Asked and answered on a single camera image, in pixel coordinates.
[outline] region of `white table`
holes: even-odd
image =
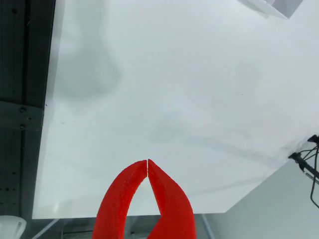
[[[121,170],[148,158],[195,213],[229,210],[319,132],[318,10],[58,0],[33,217],[94,217]],[[145,180],[129,215],[153,214]]]

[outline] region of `floor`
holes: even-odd
[[[126,223],[127,236],[125,239],[144,239],[153,229],[159,216],[139,216],[128,217]],[[34,220],[31,230],[26,230],[24,238],[29,239],[42,230],[51,220]],[[201,220],[198,215],[195,215],[196,234],[198,239],[208,239],[204,231]],[[44,239],[91,239],[92,228],[95,219],[63,219],[57,222],[40,238]]]

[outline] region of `cable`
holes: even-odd
[[[299,152],[299,153],[309,151],[309,152],[305,155],[305,157],[304,157],[304,159],[305,159],[305,158],[306,158],[312,151],[314,151],[316,148],[318,148],[318,146],[316,146],[316,147],[314,147],[313,149],[310,149],[310,150],[303,150],[303,151],[301,151],[301,152]]]
[[[303,153],[303,152],[311,152],[311,151],[313,151],[314,149],[316,149],[317,148],[317,146],[316,147],[314,147],[313,149],[307,149],[307,150],[303,150],[303,151],[300,151],[299,153]]]
[[[312,158],[312,157],[314,157],[314,156],[316,156],[316,155],[317,155],[317,154],[315,153],[315,154],[311,155],[310,157],[304,159],[304,161],[307,161],[308,159],[310,159],[310,158]]]
[[[319,148],[317,148],[316,150],[316,155],[315,155],[315,170],[317,170],[317,158],[318,158],[318,153],[319,153]],[[319,209],[319,206],[317,203],[315,203],[314,199],[313,199],[313,195],[314,195],[314,190],[315,190],[315,184],[316,184],[316,176],[314,175],[314,181],[313,181],[313,187],[311,189],[311,193],[310,193],[310,199],[313,202],[313,204],[316,205],[316,207]]]

